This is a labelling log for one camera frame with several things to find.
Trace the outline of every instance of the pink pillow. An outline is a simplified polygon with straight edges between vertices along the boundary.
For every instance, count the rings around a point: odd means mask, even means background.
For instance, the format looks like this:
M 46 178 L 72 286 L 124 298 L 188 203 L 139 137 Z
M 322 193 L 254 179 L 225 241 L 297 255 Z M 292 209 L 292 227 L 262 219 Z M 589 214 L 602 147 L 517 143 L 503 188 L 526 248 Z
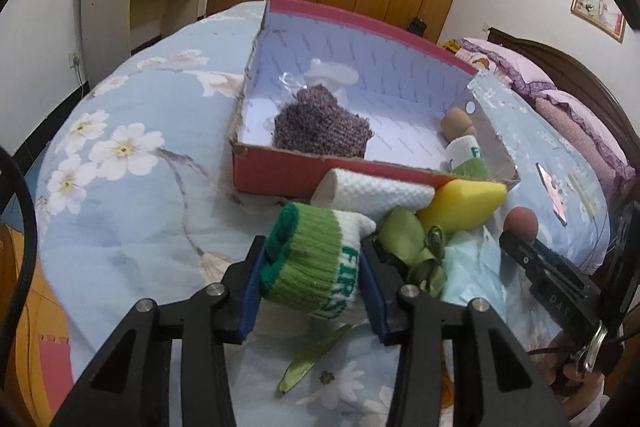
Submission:
M 575 98 L 572 94 L 561 91 L 559 89 L 546 89 L 540 93 L 534 93 L 533 97 L 537 98 L 539 95 L 544 95 L 544 98 L 549 100 L 554 105 L 560 105 L 566 110 L 572 120 L 580 125 L 582 120 L 584 123 L 591 126 L 593 132 L 600 137 L 611 152 L 618 158 L 623 164 L 628 165 L 626 156 L 623 150 L 620 148 L 618 141 L 613 138 L 611 131 L 607 129 L 607 126 L 602 123 L 600 118 L 593 114 L 593 111 L 584 105 L 580 100 Z
M 484 53 L 474 53 L 460 48 L 456 52 L 456 58 L 459 58 L 467 64 L 471 64 L 476 70 L 488 70 L 495 78 L 501 81 L 505 86 L 511 86 L 513 81 L 508 77 L 502 66 L 496 64 L 490 57 Z
M 580 100 L 567 92 L 548 89 L 532 93 L 535 100 L 544 98 L 564 110 L 565 113 L 593 140 L 596 149 L 620 178 L 625 182 L 633 180 L 636 170 L 626 161 L 625 153 L 609 129 Z
M 503 67 L 513 82 L 512 89 L 521 96 L 556 87 L 543 70 L 515 51 L 480 39 L 460 39 L 458 43 L 467 51 L 485 53 Z
M 604 161 L 598 152 L 595 142 L 565 111 L 548 100 L 536 98 L 536 111 L 587 160 L 587 163 L 596 173 L 605 198 L 610 200 L 618 188 L 616 171 Z

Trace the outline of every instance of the yellow sponge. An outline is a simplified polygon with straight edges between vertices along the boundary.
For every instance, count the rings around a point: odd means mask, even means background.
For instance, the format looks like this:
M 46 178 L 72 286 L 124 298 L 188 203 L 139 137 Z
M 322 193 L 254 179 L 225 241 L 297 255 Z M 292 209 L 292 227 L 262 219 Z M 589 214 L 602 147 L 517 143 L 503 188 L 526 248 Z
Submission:
M 431 204 L 416 216 L 425 230 L 434 225 L 445 232 L 469 230 L 488 219 L 506 196 L 501 183 L 452 180 L 436 190 Z

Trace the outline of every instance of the red cardboard box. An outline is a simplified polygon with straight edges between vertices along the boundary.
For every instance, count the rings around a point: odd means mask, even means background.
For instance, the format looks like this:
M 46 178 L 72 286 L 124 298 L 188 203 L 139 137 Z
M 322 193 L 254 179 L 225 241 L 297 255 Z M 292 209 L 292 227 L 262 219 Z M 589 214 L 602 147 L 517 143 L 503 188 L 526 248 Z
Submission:
M 282 107 L 283 73 L 302 74 L 312 58 L 359 73 L 347 109 L 368 118 L 374 137 L 365 159 L 318 156 L 271 146 Z M 333 168 L 440 187 L 447 143 L 440 120 L 473 101 L 478 73 L 451 53 L 407 31 L 352 12 L 299 0 L 269 0 L 246 67 L 230 131 L 234 185 L 241 192 L 310 198 Z M 496 181 L 511 188 L 517 170 L 479 103 L 469 115 Z

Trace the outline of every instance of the phone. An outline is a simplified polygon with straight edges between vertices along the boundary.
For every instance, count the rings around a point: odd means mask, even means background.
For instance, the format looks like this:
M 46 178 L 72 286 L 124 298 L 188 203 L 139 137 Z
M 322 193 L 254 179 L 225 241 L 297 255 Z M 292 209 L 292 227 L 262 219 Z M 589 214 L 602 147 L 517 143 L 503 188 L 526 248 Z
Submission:
M 542 165 L 536 163 L 536 167 L 538 168 L 538 174 L 540 174 L 540 179 L 542 180 L 542 184 L 545 185 L 546 191 L 551 197 L 551 201 L 554 204 L 554 213 L 556 217 L 560 220 L 563 227 L 566 227 L 566 217 L 564 216 L 564 208 L 562 207 L 562 201 L 560 200 L 560 194 L 554 187 L 553 179 L 548 172 L 545 171 Z

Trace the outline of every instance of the green bow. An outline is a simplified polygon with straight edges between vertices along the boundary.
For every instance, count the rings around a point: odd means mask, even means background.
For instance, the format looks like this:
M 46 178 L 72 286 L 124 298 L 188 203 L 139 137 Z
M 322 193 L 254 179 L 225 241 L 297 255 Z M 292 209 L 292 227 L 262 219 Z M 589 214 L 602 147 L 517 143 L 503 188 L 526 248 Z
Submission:
M 441 227 L 431 227 L 425 236 L 420 220 L 396 206 L 380 228 L 378 240 L 388 253 L 408 267 L 408 283 L 428 291 L 432 297 L 440 295 L 447 282 L 442 268 L 445 237 Z M 278 390 L 288 393 L 350 329 L 345 325 L 302 349 L 287 367 Z
M 396 206 L 378 232 L 378 240 L 388 253 L 408 268 L 406 281 L 438 297 L 447 282 L 442 268 L 445 238 L 440 227 L 431 227 L 426 237 L 420 220 Z

